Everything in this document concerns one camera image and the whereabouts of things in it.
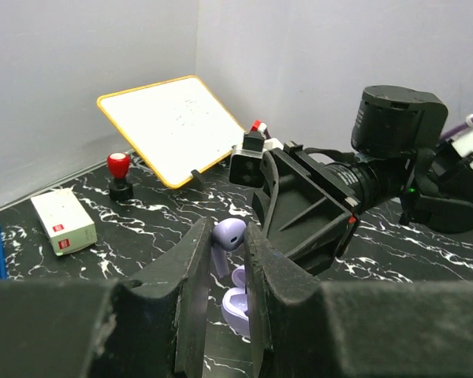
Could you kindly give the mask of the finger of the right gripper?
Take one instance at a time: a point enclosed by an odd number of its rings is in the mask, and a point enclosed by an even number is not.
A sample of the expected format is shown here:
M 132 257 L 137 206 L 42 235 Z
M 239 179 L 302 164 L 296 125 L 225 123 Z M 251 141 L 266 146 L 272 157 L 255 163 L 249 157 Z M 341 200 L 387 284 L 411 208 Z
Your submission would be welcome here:
M 357 225 L 352 213 L 326 193 L 311 174 L 284 151 L 267 151 L 263 185 L 251 207 L 262 232 L 278 252 L 317 275 L 343 254 Z

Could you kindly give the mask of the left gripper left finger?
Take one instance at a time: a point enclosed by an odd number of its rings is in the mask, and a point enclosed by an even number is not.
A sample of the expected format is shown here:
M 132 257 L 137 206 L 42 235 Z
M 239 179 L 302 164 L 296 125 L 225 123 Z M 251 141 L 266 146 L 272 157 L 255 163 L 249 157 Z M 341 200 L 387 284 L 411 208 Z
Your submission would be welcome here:
M 202 376 L 212 227 L 125 280 L 0 280 L 0 377 Z

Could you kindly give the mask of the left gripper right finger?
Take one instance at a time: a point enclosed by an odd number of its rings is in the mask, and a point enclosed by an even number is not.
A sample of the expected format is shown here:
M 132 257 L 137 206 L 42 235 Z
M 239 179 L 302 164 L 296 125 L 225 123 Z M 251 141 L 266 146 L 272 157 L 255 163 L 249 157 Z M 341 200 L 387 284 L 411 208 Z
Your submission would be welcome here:
M 473 281 L 320 280 L 244 237 L 256 377 L 473 377 Z

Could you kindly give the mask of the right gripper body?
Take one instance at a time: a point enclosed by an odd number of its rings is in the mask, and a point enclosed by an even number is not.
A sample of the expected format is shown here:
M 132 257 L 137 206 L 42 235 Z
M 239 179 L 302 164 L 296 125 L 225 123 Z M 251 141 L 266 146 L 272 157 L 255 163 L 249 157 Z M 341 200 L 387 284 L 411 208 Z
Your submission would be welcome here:
M 310 157 L 302 145 L 293 141 L 285 142 L 283 151 L 305 168 L 311 174 L 313 181 L 337 202 L 342 204 L 343 207 L 352 213 L 356 213 L 359 210 L 359 200 L 354 190 L 334 173 L 331 173 L 327 165 L 317 162 L 314 158 Z

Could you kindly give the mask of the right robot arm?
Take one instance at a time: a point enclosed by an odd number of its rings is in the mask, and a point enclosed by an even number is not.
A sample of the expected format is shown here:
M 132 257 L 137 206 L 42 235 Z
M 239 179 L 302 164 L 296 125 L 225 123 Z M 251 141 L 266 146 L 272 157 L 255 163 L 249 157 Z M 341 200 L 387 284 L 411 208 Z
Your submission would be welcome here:
M 473 115 L 445 132 L 447 106 L 430 92 L 364 88 L 352 152 L 297 143 L 266 152 L 252 208 L 267 240 L 311 274 L 346 250 L 369 209 L 398 198 L 400 223 L 444 234 L 473 229 Z

